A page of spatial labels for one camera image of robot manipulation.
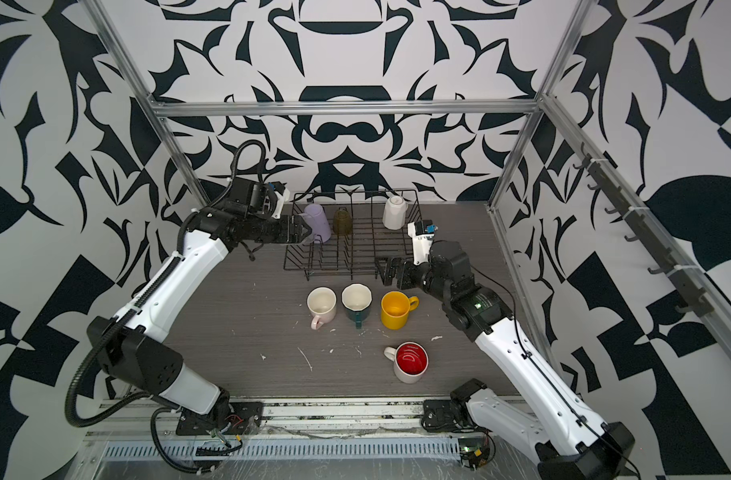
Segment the dark green mug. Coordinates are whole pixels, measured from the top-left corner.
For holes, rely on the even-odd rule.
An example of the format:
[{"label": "dark green mug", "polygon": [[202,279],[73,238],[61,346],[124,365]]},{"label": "dark green mug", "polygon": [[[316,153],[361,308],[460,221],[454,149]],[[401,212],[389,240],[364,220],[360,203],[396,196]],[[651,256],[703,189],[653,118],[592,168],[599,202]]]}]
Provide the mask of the dark green mug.
[{"label": "dark green mug", "polygon": [[362,283],[352,283],[341,292],[341,303],[344,304],[347,317],[358,329],[362,328],[363,320],[371,312],[371,301],[371,289]]}]

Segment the mounting plate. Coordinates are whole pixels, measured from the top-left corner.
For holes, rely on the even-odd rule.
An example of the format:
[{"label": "mounting plate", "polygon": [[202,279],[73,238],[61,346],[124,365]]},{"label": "mounting plate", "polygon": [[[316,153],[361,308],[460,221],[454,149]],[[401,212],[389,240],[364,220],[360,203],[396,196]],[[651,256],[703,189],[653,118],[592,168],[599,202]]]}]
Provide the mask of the mounting plate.
[{"label": "mounting plate", "polygon": [[[232,407],[234,415],[236,415],[239,420],[237,421],[237,424],[231,427],[226,433],[230,435],[243,435],[245,434],[245,430],[247,430],[251,425],[261,425],[262,412],[264,410],[264,404],[262,402],[230,402],[229,406]],[[178,436],[193,436],[206,435],[206,432],[202,429],[202,427],[196,424],[194,417],[189,416],[184,417],[184,419],[179,417],[178,425],[176,426],[176,434]]]}]

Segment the white stain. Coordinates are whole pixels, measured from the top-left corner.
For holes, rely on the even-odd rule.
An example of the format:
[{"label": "white stain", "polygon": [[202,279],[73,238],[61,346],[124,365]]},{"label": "white stain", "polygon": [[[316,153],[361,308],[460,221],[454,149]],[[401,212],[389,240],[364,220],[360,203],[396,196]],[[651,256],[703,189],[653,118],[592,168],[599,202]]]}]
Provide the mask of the white stain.
[{"label": "white stain", "polygon": [[[304,355],[304,352],[302,351],[302,349],[299,349],[298,347],[296,347],[296,348],[302,353],[302,355]],[[307,365],[309,365],[309,371],[311,372],[312,371],[312,363],[309,362],[309,359],[307,358],[306,355],[304,355],[304,360],[307,361]]]}]

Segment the robotic arm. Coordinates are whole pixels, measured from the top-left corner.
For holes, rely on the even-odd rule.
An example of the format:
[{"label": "robotic arm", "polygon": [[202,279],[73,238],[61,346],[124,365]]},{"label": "robotic arm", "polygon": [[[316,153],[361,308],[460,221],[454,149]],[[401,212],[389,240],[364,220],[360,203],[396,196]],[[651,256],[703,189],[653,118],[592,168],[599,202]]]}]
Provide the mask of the robotic arm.
[{"label": "robotic arm", "polygon": [[399,289],[418,287],[442,302],[451,324],[495,361],[538,418],[472,379],[451,393],[456,423],[495,432],[536,463],[544,480],[619,475],[634,445],[629,430],[620,422],[606,423],[568,388],[531,347],[509,307],[493,290],[475,283],[469,257],[457,242],[433,243],[432,220],[408,229],[414,259],[382,258],[384,284],[396,277]]},{"label": "robotic arm", "polygon": [[[220,436],[229,414],[228,392],[190,370],[181,354],[162,341],[202,280],[236,246],[245,247],[255,260],[253,253],[264,244],[297,244],[312,233],[301,216],[281,215],[289,197],[280,183],[233,177],[224,194],[187,217],[178,233],[176,252],[146,288],[111,319],[97,317],[88,326],[93,348],[66,396],[65,416],[72,426],[94,425],[132,400],[151,396],[165,406],[181,408],[201,431]],[[258,247],[251,250],[246,240]],[[142,392],[97,416],[81,418],[76,392],[94,360],[104,372]]]}]

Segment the wallpaper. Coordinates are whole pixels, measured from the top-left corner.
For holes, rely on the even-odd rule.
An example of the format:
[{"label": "wallpaper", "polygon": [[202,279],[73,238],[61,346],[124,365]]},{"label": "wallpaper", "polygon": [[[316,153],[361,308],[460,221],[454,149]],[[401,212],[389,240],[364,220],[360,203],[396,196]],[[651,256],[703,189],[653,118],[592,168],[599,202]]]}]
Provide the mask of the wallpaper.
[{"label": "wallpaper", "polygon": [[635,436],[646,480],[731,474],[731,361],[546,117],[498,211],[571,389]]},{"label": "wallpaper", "polygon": [[[60,478],[86,327],[157,271],[196,206],[75,0],[0,0],[0,479]],[[94,366],[78,403],[122,395]]]},{"label": "wallpaper", "polygon": [[577,0],[111,0],[160,101],[533,98]]},{"label": "wallpaper", "polygon": [[[234,150],[267,146],[264,181],[295,193],[415,188],[421,201],[488,200],[524,114],[293,115],[171,118],[210,197],[227,183]],[[238,173],[256,179],[259,149]]]},{"label": "wallpaper", "polygon": [[731,301],[731,0],[601,0],[557,98]]}]

